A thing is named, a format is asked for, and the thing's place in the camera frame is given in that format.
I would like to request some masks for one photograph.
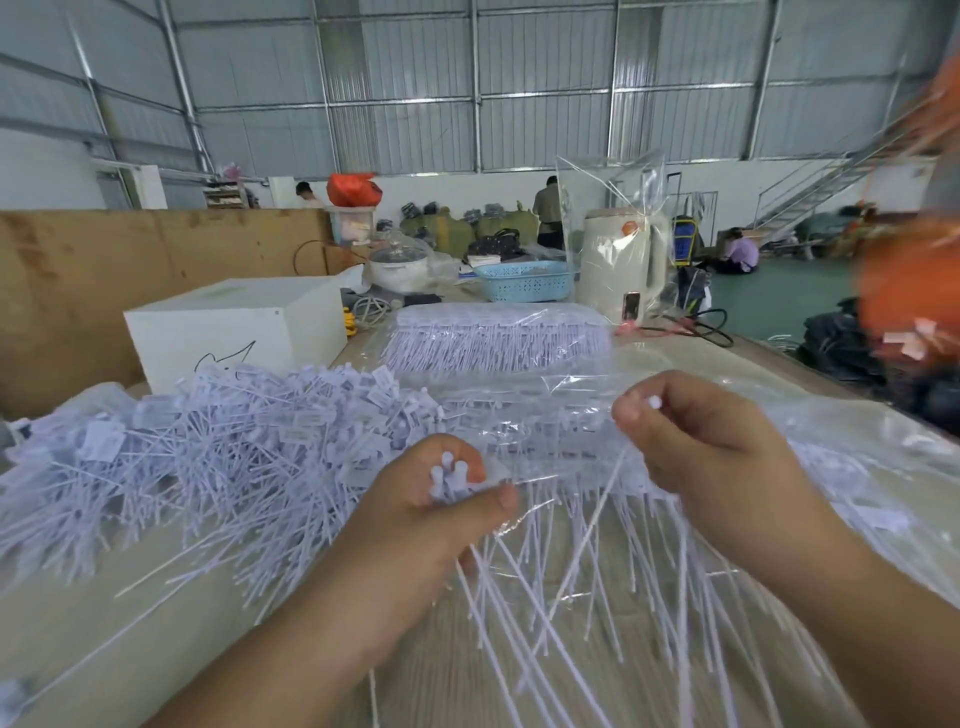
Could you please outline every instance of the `white electric kettle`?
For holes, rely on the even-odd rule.
[[[577,301],[619,324],[642,320],[667,283],[672,236],[660,216],[594,209],[584,221]]]

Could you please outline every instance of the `person's left hand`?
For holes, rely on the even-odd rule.
[[[516,514],[519,495],[502,483],[455,505],[435,505],[430,468],[444,452],[486,479],[480,453],[452,435],[432,435],[376,477],[343,531],[291,601],[313,602],[344,631],[355,679],[382,662],[437,598],[458,558]]]

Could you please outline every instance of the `warehouse floor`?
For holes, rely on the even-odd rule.
[[[763,340],[776,334],[804,339],[804,320],[836,309],[853,294],[853,266],[844,260],[765,258],[749,276],[718,276],[713,305],[726,308],[726,331]]]

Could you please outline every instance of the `white box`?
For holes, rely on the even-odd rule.
[[[329,366],[347,345],[331,276],[222,280],[124,316],[155,394],[173,392],[206,362],[285,375],[305,364]]]

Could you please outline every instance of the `power cord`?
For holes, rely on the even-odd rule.
[[[723,319],[716,326],[708,324],[700,319],[711,313],[723,314]],[[678,318],[675,316],[661,316],[662,319],[673,322],[672,327],[656,326],[637,326],[634,324],[626,330],[649,331],[655,336],[690,336],[692,338],[704,339],[714,346],[721,349],[731,349],[734,345],[733,338],[723,329],[727,325],[728,314],[725,308],[708,308],[703,311],[691,313],[688,316]]]

